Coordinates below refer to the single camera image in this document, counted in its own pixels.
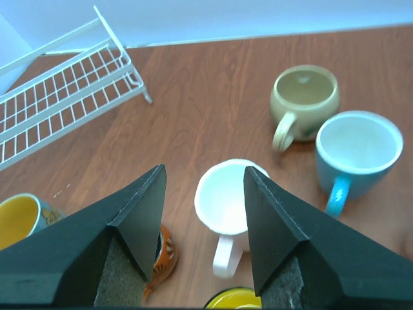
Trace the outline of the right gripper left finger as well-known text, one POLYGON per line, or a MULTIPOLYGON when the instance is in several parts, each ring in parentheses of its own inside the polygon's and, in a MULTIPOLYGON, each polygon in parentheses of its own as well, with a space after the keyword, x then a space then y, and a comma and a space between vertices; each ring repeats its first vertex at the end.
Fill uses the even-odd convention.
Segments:
POLYGON ((140 306, 161 253, 166 169, 1 251, 3 306, 140 306))

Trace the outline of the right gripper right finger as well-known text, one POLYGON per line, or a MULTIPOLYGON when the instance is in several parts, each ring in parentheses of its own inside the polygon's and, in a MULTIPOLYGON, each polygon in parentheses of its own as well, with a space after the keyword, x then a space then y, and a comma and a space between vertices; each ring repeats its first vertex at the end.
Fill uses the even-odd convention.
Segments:
POLYGON ((412 262, 282 189, 244 174, 255 292, 265 309, 410 309, 412 262))

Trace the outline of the small orange cup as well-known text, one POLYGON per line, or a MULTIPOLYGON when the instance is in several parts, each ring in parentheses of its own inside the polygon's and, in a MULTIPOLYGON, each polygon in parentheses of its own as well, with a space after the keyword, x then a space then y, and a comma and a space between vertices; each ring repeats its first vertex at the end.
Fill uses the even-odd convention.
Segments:
POLYGON ((165 225, 161 224, 156 259, 152 269, 152 280, 145 285, 143 303, 146 302, 154 288, 170 276, 176 266, 177 258, 178 251, 172 239, 172 233, 165 225))

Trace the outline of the blue mug with yellow inside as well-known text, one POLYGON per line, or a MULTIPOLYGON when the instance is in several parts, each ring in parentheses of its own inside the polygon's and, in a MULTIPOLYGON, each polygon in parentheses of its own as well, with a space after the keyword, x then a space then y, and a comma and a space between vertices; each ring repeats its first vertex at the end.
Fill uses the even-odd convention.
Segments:
POLYGON ((62 220, 66 214, 30 193, 1 202, 1 250, 62 220))

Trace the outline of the light pink faceted mug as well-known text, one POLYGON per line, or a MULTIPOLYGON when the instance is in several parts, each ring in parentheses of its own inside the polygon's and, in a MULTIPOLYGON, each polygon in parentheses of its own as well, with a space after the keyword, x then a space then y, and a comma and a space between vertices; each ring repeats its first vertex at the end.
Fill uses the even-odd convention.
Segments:
POLYGON ((219 278, 234 276, 244 252, 249 252, 245 211, 244 173, 249 166, 268 172, 247 159, 229 159, 209 168, 197 185, 194 207, 197 217, 219 235, 212 263, 219 278))

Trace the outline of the teal dotted mug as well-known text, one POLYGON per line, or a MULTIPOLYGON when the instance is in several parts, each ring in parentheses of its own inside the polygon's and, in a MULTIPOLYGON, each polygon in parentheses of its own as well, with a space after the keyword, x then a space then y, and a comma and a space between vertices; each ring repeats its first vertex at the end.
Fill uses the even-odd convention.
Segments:
POLYGON ((329 118, 316 136, 316 171, 329 194, 325 212, 337 218, 348 199, 362 196, 393 167, 403 135, 389 119, 350 110, 329 118))

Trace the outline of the beige round mug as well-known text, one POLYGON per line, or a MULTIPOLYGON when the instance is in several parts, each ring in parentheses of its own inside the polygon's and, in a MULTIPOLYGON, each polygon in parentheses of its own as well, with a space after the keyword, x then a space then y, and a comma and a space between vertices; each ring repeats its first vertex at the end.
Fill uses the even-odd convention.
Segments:
POLYGON ((322 124, 339 112, 337 78, 316 65, 288 68, 274 83, 269 108, 276 124, 275 151, 286 151, 293 141, 314 141, 322 124))

